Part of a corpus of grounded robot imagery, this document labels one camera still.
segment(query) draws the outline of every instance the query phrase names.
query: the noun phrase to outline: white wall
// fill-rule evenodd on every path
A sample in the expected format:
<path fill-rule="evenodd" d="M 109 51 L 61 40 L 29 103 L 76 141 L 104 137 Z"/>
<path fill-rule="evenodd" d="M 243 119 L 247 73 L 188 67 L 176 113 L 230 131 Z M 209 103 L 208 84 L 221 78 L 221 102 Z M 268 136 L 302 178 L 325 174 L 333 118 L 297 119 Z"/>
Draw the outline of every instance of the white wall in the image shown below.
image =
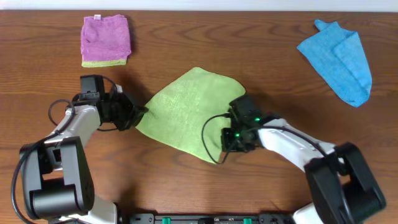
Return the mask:
<path fill-rule="evenodd" d="M 0 9 L 398 12 L 398 0 L 0 0 Z"/>

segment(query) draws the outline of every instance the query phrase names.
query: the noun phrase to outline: brown wood surface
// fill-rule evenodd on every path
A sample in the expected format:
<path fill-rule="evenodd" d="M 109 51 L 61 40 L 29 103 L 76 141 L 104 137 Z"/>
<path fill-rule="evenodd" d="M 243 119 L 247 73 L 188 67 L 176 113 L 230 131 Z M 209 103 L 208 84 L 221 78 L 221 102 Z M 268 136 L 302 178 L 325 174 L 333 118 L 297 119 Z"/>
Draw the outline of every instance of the brown wood surface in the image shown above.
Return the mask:
<path fill-rule="evenodd" d="M 134 53 L 126 66 L 81 67 L 83 17 L 94 13 L 128 16 Z M 359 108 L 341 101 L 296 49 L 317 33 L 316 18 L 360 34 L 373 87 Z M 49 104 L 78 93 L 80 75 L 106 75 L 146 103 L 201 67 L 237 79 L 264 111 L 318 139 L 355 143 L 388 202 L 368 223 L 396 223 L 397 34 L 398 14 L 383 13 L 0 11 L 0 222 L 21 222 L 9 193 L 19 148 L 51 132 Z M 258 213 L 312 200 L 304 173 L 266 150 L 214 166 L 132 129 L 94 133 L 85 152 L 96 193 L 128 210 Z M 17 196 L 23 208 L 20 182 Z"/>

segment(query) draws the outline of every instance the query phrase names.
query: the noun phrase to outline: wooden tabletop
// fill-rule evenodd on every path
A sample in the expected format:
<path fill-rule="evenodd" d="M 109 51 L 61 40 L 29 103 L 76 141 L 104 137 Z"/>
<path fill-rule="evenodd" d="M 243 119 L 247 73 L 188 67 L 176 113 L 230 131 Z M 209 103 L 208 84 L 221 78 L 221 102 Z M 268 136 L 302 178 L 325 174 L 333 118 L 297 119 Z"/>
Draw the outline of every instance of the wooden tabletop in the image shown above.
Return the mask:
<path fill-rule="evenodd" d="M 83 17 L 93 14 L 128 17 L 126 66 L 81 67 Z M 360 34 L 373 86 L 359 108 L 341 101 L 296 49 L 317 33 L 317 18 Z M 78 93 L 81 75 L 106 75 L 146 103 L 193 67 L 237 79 L 264 111 L 315 138 L 355 143 L 387 198 L 368 223 L 398 222 L 397 34 L 398 15 L 384 13 L 0 11 L 0 223 L 21 222 L 10 199 L 20 147 L 53 130 L 49 105 Z M 62 113 L 58 106 L 53 116 Z M 312 201 L 304 173 L 263 149 L 216 166 L 133 128 L 96 132 L 85 152 L 96 194 L 129 211 L 293 212 Z M 23 209 L 20 181 L 17 189 Z"/>

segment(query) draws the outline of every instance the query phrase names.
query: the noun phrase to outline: folded towel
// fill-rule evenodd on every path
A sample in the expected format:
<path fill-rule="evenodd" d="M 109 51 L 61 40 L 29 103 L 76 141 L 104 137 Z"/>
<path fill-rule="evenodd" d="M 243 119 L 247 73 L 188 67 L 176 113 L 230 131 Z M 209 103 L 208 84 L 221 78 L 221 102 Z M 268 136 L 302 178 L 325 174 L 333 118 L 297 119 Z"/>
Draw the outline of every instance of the folded towel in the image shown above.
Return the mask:
<path fill-rule="evenodd" d="M 229 102 L 245 91 L 232 78 L 193 68 L 150 99 L 145 105 L 149 111 L 137 129 L 152 139 L 213 162 L 201 141 L 201 129 L 210 117 L 226 113 Z M 230 126 L 227 118 L 216 118 L 206 125 L 203 137 L 215 160 L 221 154 L 221 130 Z"/>
<path fill-rule="evenodd" d="M 361 106 L 369 99 L 372 76 L 358 32 L 342 29 L 337 22 L 317 19 L 315 25 L 320 32 L 297 49 L 343 101 Z"/>
<path fill-rule="evenodd" d="M 80 50 L 83 67 L 125 65 L 131 54 L 127 19 L 122 15 L 85 17 Z"/>

